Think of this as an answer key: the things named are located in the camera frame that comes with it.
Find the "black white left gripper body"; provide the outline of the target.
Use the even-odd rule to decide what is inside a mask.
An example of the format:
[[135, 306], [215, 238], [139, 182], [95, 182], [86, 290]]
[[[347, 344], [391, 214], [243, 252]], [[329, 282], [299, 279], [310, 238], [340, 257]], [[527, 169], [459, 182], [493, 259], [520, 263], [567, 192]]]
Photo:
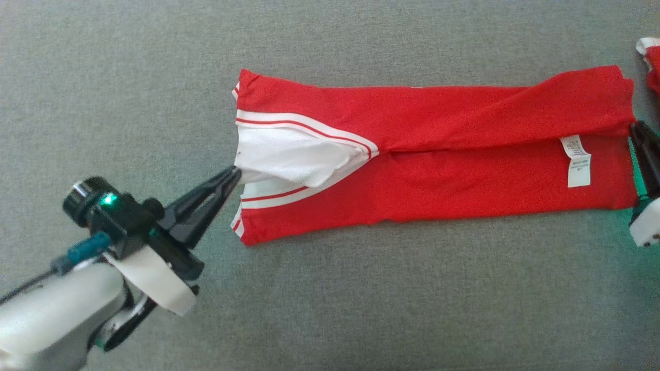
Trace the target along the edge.
[[72, 185], [63, 210], [101, 240], [99, 247], [70, 249], [71, 262], [101, 255], [156, 305], [179, 316], [193, 308], [196, 293], [189, 282], [200, 276], [204, 265], [159, 226], [164, 211], [158, 200], [140, 203], [94, 177]]

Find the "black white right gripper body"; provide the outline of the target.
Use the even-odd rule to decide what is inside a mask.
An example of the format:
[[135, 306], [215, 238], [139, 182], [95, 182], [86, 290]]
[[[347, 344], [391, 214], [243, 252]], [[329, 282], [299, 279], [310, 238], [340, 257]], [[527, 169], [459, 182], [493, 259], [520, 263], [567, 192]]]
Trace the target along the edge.
[[637, 247], [659, 244], [659, 198], [642, 195], [632, 209], [630, 235]]

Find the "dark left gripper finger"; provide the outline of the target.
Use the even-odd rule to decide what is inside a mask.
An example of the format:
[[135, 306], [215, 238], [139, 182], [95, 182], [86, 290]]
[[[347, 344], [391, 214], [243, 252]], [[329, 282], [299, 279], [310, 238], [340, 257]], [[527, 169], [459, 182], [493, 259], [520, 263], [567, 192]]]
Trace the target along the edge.
[[168, 205], [159, 223], [212, 222], [240, 179], [241, 170], [237, 166], [226, 167]]
[[240, 179], [240, 175], [213, 176], [168, 205], [168, 235], [194, 249]]

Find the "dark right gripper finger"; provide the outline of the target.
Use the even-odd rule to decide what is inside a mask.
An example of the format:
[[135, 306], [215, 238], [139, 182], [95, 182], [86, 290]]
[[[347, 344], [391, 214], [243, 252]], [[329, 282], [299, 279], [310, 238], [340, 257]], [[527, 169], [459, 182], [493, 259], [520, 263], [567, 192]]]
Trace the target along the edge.
[[659, 195], [659, 136], [650, 125], [641, 125], [642, 158], [641, 172], [649, 195]]
[[642, 174], [642, 162], [644, 155], [637, 145], [638, 129], [644, 121], [637, 121], [630, 127], [630, 156], [633, 163], [633, 179], [636, 187], [637, 197], [647, 197], [648, 190]]

